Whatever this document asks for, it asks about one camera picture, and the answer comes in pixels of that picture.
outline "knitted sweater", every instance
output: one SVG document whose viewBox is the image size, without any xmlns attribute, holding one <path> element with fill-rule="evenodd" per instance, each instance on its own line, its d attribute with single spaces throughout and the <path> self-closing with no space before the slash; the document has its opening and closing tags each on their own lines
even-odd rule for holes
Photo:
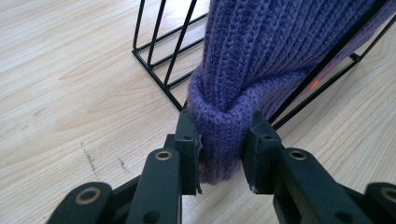
<svg viewBox="0 0 396 224">
<path fill-rule="evenodd" d="M 201 182 L 233 176 L 254 113 L 273 115 L 373 2 L 211 1 L 204 58 L 188 96 L 203 136 Z M 366 42 L 395 10 L 396 1 L 388 1 L 334 61 Z"/>
</svg>

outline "black wire rack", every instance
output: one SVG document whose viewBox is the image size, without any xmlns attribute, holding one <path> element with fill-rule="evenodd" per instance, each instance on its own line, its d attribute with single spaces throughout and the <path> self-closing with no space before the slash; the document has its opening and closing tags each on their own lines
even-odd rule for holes
<svg viewBox="0 0 396 224">
<path fill-rule="evenodd" d="M 171 100 L 171 102 L 175 105 L 178 110 L 182 110 L 183 107 L 187 106 L 187 100 L 184 102 L 184 105 L 177 100 L 175 95 L 171 92 L 171 90 L 176 87 L 177 85 L 181 84 L 182 82 L 189 79 L 191 76 L 192 71 L 189 73 L 178 77 L 173 81 L 170 80 L 170 76 L 172 75 L 172 71 L 174 69 L 174 65 L 177 59 L 177 56 L 185 53 L 188 50 L 194 49 L 198 47 L 201 43 L 204 42 L 203 38 L 198 38 L 197 40 L 193 41 L 189 45 L 185 47 L 181 47 L 184 36 L 189 28 L 189 26 L 194 25 L 195 23 L 202 21 L 206 18 L 207 13 L 203 14 L 195 19 L 191 19 L 192 13 L 196 6 L 197 0 L 191 0 L 186 18 L 183 22 L 183 25 L 175 28 L 174 30 L 158 36 L 161 21 L 163 18 L 163 12 L 165 9 L 166 0 L 162 0 L 160 4 L 160 8 L 158 11 L 158 16 L 155 22 L 153 35 L 151 41 L 147 44 L 144 44 L 140 47 L 137 46 L 137 41 L 139 37 L 139 29 L 142 23 L 142 15 L 145 6 L 145 0 L 140 1 L 139 12 L 137 16 L 136 27 L 134 30 L 134 43 L 133 43 L 133 50 L 132 53 L 136 57 L 136 59 L 143 65 L 143 67 L 148 71 L 154 81 L 158 84 L 158 86 L 163 90 L 166 96 Z M 302 109 L 304 109 L 309 103 L 311 103 L 315 98 L 317 98 L 322 92 L 326 91 L 335 81 L 337 81 L 340 77 L 346 74 L 351 68 L 353 68 L 356 64 L 358 64 L 370 50 L 375 46 L 375 44 L 379 41 L 379 39 L 387 32 L 387 30 L 392 26 L 394 22 L 396 22 L 396 15 L 388 22 L 388 24 L 383 28 L 383 30 L 378 34 L 378 36 L 374 39 L 374 41 L 367 47 L 367 49 L 361 54 L 352 53 L 349 58 L 351 62 L 343 67 L 340 71 L 336 74 L 331 76 L 326 82 L 321 84 L 317 89 L 311 91 L 307 97 L 305 97 L 299 104 L 290 108 L 291 104 L 295 102 L 299 96 L 302 95 L 304 90 L 314 81 L 317 76 L 321 74 L 323 69 L 328 66 L 328 64 L 336 57 L 336 55 L 356 36 L 356 34 L 377 14 L 380 12 L 381 8 L 387 3 L 387 1 L 376 1 L 373 4 L 372 8 L 366 12 L 360 20 L 352 26 L 352 28 L 341 38 L 341 40 L 334 46 L 334 48 L 322 59 L 322 61 L 316 66 L 316 68 L 306 77 L 306 79 L 297 87 L 297 89 L 285 100 L 285 102 L 280 106 L 280 108 L 274 113 L 274 115 L 269 118 L 269 122 L 274 126 L 275 129 L 280 128 L 284 125 L 287 121 L 289 121 L 292 117 L 294 117 L 297 113 L 299 113 Z M 153 51 L 156 44 L 164 41 L 165 39 L 169 38 L 173 35 L 178 35 L 177 44 L 175 50 L 172 54 L 169 54 L 157 62 L 153 63 Z M 148 50 L 148 57 L 147 59 L 143 59 L 142 52 Z M 161 81 L 159 76 L 156 74 L 155 69 L 164 65 L 165 63 L 169 63 L 169 66 L 166 70 L 166 75 L 164 80 Z"/>
</svg>

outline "wood grain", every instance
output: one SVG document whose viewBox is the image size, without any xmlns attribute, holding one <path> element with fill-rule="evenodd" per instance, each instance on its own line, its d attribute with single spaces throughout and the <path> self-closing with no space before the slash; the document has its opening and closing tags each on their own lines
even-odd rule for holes
<svg viewBox="0 0 396 224">
<path fill-rule="evenodd" d="M 169 1 L 161 32 L 183 21 L 188 4 L 178 2 Z M 177 110 L 131 54 L 138 5 L 0 2 L 0 223 L 44 223 L 68 191 L 89 181 L 116 188 L 139 175 L 150 151 L 175 131 Z M 141 43 L 151 36 L 158 6 L 147 1 Z M 195 16 L 206 10 L 207 1 Z M 186 43 L 203 31 L 193 30 Z M 155 52 L 166 53 L 172 41 Z M 309 150 L 353 189 L 395 183 L 395 52 L 393 27 L 279 130 L 284 145 Z M 175 74 L 199 60 L 198 49 Z M 186 88 L 175 89 L 178 99 Z M 277 223 L 272 197 L 253 195 L 241 172 L 203 189 L 183 197 L 184 223 Z"/>
</svg>

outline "metal wire frame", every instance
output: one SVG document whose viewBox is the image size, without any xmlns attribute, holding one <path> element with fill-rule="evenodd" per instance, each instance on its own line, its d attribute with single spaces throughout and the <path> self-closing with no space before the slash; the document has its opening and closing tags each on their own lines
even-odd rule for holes
<svg viewBox="0 0 396 224">
<path fill-rule="evenodd" d="M 297 89 L 286 99 L 286 101 L 280 106 L 280 108 L 274 113 L 274 115 L 268 119 L 268 121 L 277 130 L 287 121 L 289 121 L 294 115 L 305 108 L 309 103 L 311 103 L 317 96 L 322 92 L 327 90 L 336 80 L 342 77 L 347 71 L 349 71 L 353 66 L 359 63 L 367 53 L 373 48 L 373 46 L 379 41 L 379 39 L 386 33 L 386 31 L 392 26 L 396 20 L 394 16 L 386 27 L 381 31 L 381 33 L 375 38 L 374 42 L 363 52 L 362 55 L 353 53 L 350 58 L 353 60 L 352 63 L 344 67 L 340 72 L 338 72 L 334 77 L 329 79 L 320 88 L 309 95 L 300 104 L 294 107 L 287 115 L 280 119 L 277 123 L 274 123 L 276 119 L 288 108 L 291 103 L 297 99 L 297 97 L 305 90 L 305 88 L 320 74 L 320 72 L 332 61 L 333 58 L 358 34 L 358 32 L 375 16 L 379 13 L 381 8 L 387 3 L 387 1 L 376 1 L 373 6 L 368 10 L 358 22 L 352 26 L 352 28 L 341 38 L 341 40 L 335 45 L 335 47 L 330 50 L 330 52 L 322 59 L 322 61 L 314 68 L 314 70 L 305 78 L 305 80 L 297 87 Z"/>
<path fill-rule="evenodd" d="M 356 64 L 358 64 L 366 55 L 367 53 L 373 48 L 373 46 L 379 41 L 379 39 L 386 33 L 386 31 L 392 26 L 394 22 L 396 22 L 396 16 L 394 16 L 389 23 L 385 26 L 385 28 L 380 32 L 380 34 L 375 38 L 375 40 L 370 44 L 370 46 L 366 49 L 366 51 L 363 52 L 362 55 L 358 55 L 356 53 L 351 54 L 349 57 L 352 59 L 352 62 L 345 66 L 341 71 L 339 71 L 337 74 L 335 74 L 333 77 L 331 77 L 328 81 L 323 83 L 317 90 L 312 92 L 308 97 L 306 97 L 301 103 L 299 103 L 297 106 L 295 106 L 288 114 L 286 114 L 283 118 L 281 118 L 279 121 L 275 123 L 275 121 L 279 118 L 280 115 L 293 103 L 295 99 L 298 98 L 298 96 L 306 89 L 306 87 L 321 73 L 321 71 L 332 61 L 332 59 L 354 38 L 354 36 L 367 24 L 380 10 L 381 8 L 386 4 L 387 1 L 382 1 L 378 0 L 373 4 L 372 8 L 366 12 L 366 14 L 354 25 L 352 28 L 341 38 L 339 43 L 336 44 L 336 46 L 323 58 L 323 60 L 317 65 L 317 67 L 306 77 L 306 79 L 297 87 L 297 89 L 286 99 L 286 101 L 281 105 L 281 107 L 274 113 L 274 115 L 269 118 L 269 122 L 274 126 L 274 128 L 277 130 L 279 129 L 282 125 L 284 125 L 287 121 L 289 121 L 292 117 L 294 117 L 298 112 L 300 112 L 302 109 L 304 109 L 309 103 L 311 103 L 316 97 L 318 97 L 321 93 L 326 91 L 335 81 L 337 81 L 340 77 L 342 77 L 344 74 L 346 74 L 352 67 L 354 67 Z M 172 30 L 171 32 L 162 35 L 160 37 L 157 37 L 158 31 L 160 28 L 161 24 L 161 19 L 163 16 L 163 10 L 165 6 L 166 0 L 161 1 L 160 9 L 158 12 L 158 17 L 157 21 L 155 24 L 154 28 L 154 33 L 153 37 L 151 39 L 151 42 L 138 47 L 136 45 L 137 43 L 137 38 L 139 34 L 139 28 L 141 25 L 141 19 L 142 19 L 142 14 L 143 14 L 143 9 L 145 5 L 145 0 L 140 1 L 140 7 L 139 7 L 139 12 L 138 12 L 138 17 L 137 17 L 137 22 L 136 22 L 136 27 L 135 27 L 135 32 L 134 32 L 134 44 L 133 44 L 133 51 L 132 53 L 134 56 L 137 58 L 139 62 L 142 63 L 144 68 L 148 71 L 148 73 L 153 77 L 155 82 L 160 86 L 160 88 L 163 90 L 163 92 L 168 96 L 168 98 L 172 101 L 172 103 L 176 106 L 178 110 L 181 110 L 182 108 L 187 106 L 187 100 L 182 106 L 178 100 L 175 98 L 175 96 L 170 92 L 175 86 L 178 84 L 182 83 L 183 81 L 187 80 L 193 71 L 189 72 L 188 74 L 177 78 L 175 81 L 169 83 L 169 77 L 171 76 L 173 67 L 175 65 L 175 61 L 177 58 L 178 54 L 181 54 L 189 49 L 192 49 L 202 43 L 204 41 L 203 38 L 198 39 L 194 41 L 193 43 L 189 44 L 188 46 L 184 48 L 180 48 L 184 35 L 186 34 L 187 28 L 189 25 L 192 25 L 198 21 L 201 21 L 207 16 L 207 13 L 192 20 L 191 21 L 191 15 L 192 12 L 195 8 L 196 5 L 196 0 L 191 0 L 191 4 L 189 7 L 189 11 L 186 16 L 186 20 L 184 21 L 184 24 L 180 27 L 177 27 L 176 29 Z M 180 32 L 177 45 L 175 47 L 175 51 L 173 54 L 170 54 L 162 59 L 160 59 L 156 63 L 151 63 L 152 59 L 152 53 L 154 51 L 154 47 L 156 43 L 159 43 L 166 38 Z M 142 50 L 148 49 L 148 59 L 145 62 L 145 60 L 142 58 L 140 55 L 140 52 Z M 166 72 L 165 80 L 164 82 L 161 82 L 161 80 L 158 78 L 158 76 L 154 72 L 154 68 L 158 67 L 166 62 L 171 60 L 170 65 L 168 67 L 168 70 Z"/>
<path fill-rule="evenodd" d="M 192 12 L 194 11 L 196 2 L 197 2 L 197 0 L 191 0 L 189 11 L 187 12 L 186 20 L 184 20 L 184 24 L 182 26 L 177 27 L 176 29 L 172 30 L 169 33 L 166 33 L 165 35 L 157 37 L 158 31 L 160 29 L 161 19 L 163 17 L 163 10 L 165 8 L 165 3 L 166 3 L 166 0 L 162 0 L 161 4 L 160 4 L 160 9 L 158 11 L 157 21 L 155 23 L 154 33 L 153 33 L 151 42 L 149 42 L 149 43 L 147 43 L 147 44 L 145 44 L 145 45 L 143 45 L 141 47 L 138 47 L 137 46 L 137 38 L 138 38 L 138 35 L 139 35 L 139 29 L 140 29 L 140 25 L 141 25 L 141 21 L 142 21 L 143 9 L 144 9 L 144 6 L 145 6 L 145 0 L 141 0 L 140 1 L 139 12 L 138 12 L 138 15 L 137 15 L 136 28 L 134 30 L 134 45 L 133 45 L 134 49 L 132 50 L 132 54 L 137 58 L 137 60 L 148 71 L 148 73 L 152 76 L 152 78 L 155 80 L 155 82 L 160 86 L 160 88 L 168 96 L 168 98 L 172 101 L 172 103 L 176 106 L 176 108 L 178 110 L 181 110 L 183 108 L 183 106 L 178 102 L 178 100 L 175 98 L 175 96 L 172 94 L 172 92 L 170 92 L 170 90 L 172 90 L 175 86 L 179 85 L 183 81 L 187 80 L 191 76 L 192 71 L 189 72 L 188 74 L 182 76 L 182 77 L 177 78 L 176 80 L 174 80 L 172 82 L 169 82 L 169 77 L 172 74 L 172 70 L 173 70 L 173 67 L 175 65 L 175 61 L 176 61 L 177 55 L 179 55 L 179 54 L 181 54 L 181 53 L 183 53 L 183 52 L 185 52 L 185 51 L 187 51 L 189 49 L 192 49 L 192 48 L 198 46 L 200 43 L 202 43 L 204 41 L 203 38 L 200 38 L 200 39 L 194 41 L 193 43 L 189 44 L 188 46 L 186 46 L 186 47 L 184 47 L 182 49 L 180 48 L 181 44 L 183 42 L 184 35 L 186 34 L 186 31 L 187 31 L 187 28 L 189 27 L 189 25 L 192 25 L 193 23 L 201 21 L 207 15 L 207 13 L 206 13 L 206 14 L 204 14 L 202 16 L 199 16 L 198 18 L 196 18 L 194 20 L 191 20 Z M 162 59 L 160 59 L 156 63 L 152 63 L 151 59 L 152 59 L 152 53 L 154 51 L 155 44 L 165 40 L 166 38 L 168 38 L 168 37 L 170 37 L 170 36 L 172 36 L 172 35 L 174 35 L 176 33 L 180 33 L 180 34 L 179 34 L 179 37 L 178 37 L 178 40 L 177 40 L 177 44 L 176 44 L 174 53 L 170 54 L 170 55 L 168 55 L 168 56 L 166 56 L 166 57 L 164 57 Z M 145 50 L 145 49 L 148 49 L 148 59 L 147 59 L 147 61 L 145 61 L 142 58 L 142 56 L 140 55 L 140 52 Z M 158 66 L 160 66 L 160 65 L 162 65 L 162 64 L 164 64 L 166 62 L 168 62 L 169 60 L 170 60 L 170 64 L 169 64 L 168 70 L 166 72 L 166 76 L 165 76 L 164 82 L 162 82 L 158 78 L 157 74 L 155 74 L 154 68 L 156 68 L 156 67 L 158 67 Z"/>
</svg>

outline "ribbed knit cuff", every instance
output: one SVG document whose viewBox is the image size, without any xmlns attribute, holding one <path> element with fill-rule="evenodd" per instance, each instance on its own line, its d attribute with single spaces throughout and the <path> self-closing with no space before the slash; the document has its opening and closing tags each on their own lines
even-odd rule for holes
<svg viewBox="0 0 396 224">
<path fill-rule="evenodd" d="M 295 90 L 308 70 L 266 77 L 242 91 L 228 111 L 219 111 L 202 95 L 202 66 L 193 73 L 189 106 L 198 131 L 203 135 L 200 157 L 202 183 L 217 184 L 230 179 L 240 168 L 240 155 L 248 126 L 257 111 L 268 118 Z"/>
</svg>

